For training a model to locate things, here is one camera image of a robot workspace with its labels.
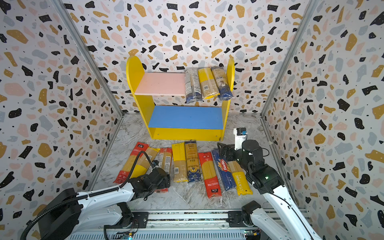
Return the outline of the red ends clear spaghetti bag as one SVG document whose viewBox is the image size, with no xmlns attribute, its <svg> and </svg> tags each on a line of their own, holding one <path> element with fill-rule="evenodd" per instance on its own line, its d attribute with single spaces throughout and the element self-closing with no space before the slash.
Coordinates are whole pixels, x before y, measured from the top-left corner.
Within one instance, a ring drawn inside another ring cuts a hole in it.
<svg viewBox="0 0 384 240">
<path fill-rule="evenodd" d="M 162 168 L 169 177 L 172 163 L 172 148 L 161 148 L 157 160 L 159 161 L 159 167 Z"/>
</svg>

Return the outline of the yellow top spaghetti bag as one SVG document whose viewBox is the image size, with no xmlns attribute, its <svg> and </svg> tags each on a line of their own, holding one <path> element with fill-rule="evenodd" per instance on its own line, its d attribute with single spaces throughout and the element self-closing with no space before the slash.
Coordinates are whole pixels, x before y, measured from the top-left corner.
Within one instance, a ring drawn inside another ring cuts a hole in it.
<svg viewBox="0 0 384 240">
<path fill-rule="evenodd" d="M 198 75 L 203 99 L 211 99 L 220 94 L 212 70 L 210 68 L 199 69 Z"/>
<path fill-rule="evenodd" d="M 185 143 L 173 144 L 172 151 L 174 160 L 174 182 L 188 182 Z"/>
</svg>

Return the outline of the dark blue spaghetti bag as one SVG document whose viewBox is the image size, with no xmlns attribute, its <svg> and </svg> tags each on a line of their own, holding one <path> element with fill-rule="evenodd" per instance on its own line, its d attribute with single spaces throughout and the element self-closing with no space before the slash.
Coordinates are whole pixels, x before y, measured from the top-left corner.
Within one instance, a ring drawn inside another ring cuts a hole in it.
<svg viewBox="0 0 384 240">
<path fill-rule="evenodd" d="M 187 162 L 188 182 L 197 182 L 201 180 L 201 167 L 196 141 L 185 142 L 185 153 Z"/>
</svg>

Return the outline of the yellow navy spaghetti bag figure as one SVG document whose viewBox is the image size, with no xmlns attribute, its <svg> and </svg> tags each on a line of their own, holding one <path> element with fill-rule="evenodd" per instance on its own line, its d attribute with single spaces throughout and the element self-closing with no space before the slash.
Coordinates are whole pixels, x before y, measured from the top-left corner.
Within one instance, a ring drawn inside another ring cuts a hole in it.
<svg viewBox="0 0 384 240">
<path fill-rule="evenodd" d="M 219 99 L 222 101 L 231 100 L 234 96 L 230 90 L 226 71 L 218 66 L 211 67 L 211 71 L 219 90 Z"/>
</svg>

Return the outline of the white label spaghetti bag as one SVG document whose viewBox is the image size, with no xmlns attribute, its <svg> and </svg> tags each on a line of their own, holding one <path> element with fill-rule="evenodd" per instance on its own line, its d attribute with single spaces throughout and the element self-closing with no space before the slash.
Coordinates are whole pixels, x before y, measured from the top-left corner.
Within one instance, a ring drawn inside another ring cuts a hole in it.
<svg viewBox="0 0 384 240">
<path fill-rule="evenodd" d="M 186 104 L 203 100 L 197 68 L 185 71 L 185 95 Z"/>
</svg>

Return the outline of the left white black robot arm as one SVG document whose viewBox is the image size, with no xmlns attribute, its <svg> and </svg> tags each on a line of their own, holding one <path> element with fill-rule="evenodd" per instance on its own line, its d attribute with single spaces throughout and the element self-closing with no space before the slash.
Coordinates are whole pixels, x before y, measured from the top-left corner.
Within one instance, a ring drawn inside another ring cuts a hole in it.
<svg viewBox="0 0 384 240">
<path fill-rule="evenodd" d="M 170 187 L 170 176 L 161 168 L 149 174 L 99 191 L 76 193 L 73 188 L 60 193 L 39 213 L 39 230 L 43 240 L 64 240 L 88 229 L 126 228 L 138 221 L 128 202 L 147 200 L 156 190 Z"/>
</svg>

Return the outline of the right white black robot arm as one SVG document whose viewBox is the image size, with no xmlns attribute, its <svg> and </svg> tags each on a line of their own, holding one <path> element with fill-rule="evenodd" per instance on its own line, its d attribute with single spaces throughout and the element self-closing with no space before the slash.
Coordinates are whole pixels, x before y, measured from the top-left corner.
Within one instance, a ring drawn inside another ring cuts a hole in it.
<svg viewBox="0 0 384 240">
<path fill-rule="evenodd" d="M 319 240 L 320 236 L 301 213 L 279 173 L 265 163 L 263 148 L 256 140 L 240 144 L 218 144 L 219 154 L 228 162 L 239 164 L 250 185 L 270 203 L 279 215 L 281 225 L 273 220 L 256 201 L 242 207 L 246 225 L 254 225 L 271 240 Z"/>
</svg>

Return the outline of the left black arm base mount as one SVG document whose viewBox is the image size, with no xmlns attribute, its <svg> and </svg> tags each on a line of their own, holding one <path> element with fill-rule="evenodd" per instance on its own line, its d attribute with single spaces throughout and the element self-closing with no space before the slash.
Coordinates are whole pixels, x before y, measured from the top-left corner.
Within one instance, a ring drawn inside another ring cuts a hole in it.
<svg viewBox="0 0 384 240">
<path fill-rule="evenodd" d="M 130 212 L 123 214 L 122 218 L 115 224 L 117 229 L 128 228 L 131 230 L 145 229 L 149 219 L 149 212 Z"/>
</svg>

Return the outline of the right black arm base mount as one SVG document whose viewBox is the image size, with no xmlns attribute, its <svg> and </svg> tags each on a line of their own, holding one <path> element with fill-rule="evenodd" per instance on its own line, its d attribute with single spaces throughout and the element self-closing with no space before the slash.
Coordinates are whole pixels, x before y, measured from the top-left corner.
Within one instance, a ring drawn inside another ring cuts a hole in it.
<svg viewBox="0 0 384 240">
<path fill-rule="evenodd" d="M 261 227 L 269 218 L 262 209 L 247 211 L 229 211 L 226 220 L 230 228 Z"/>
</svg>

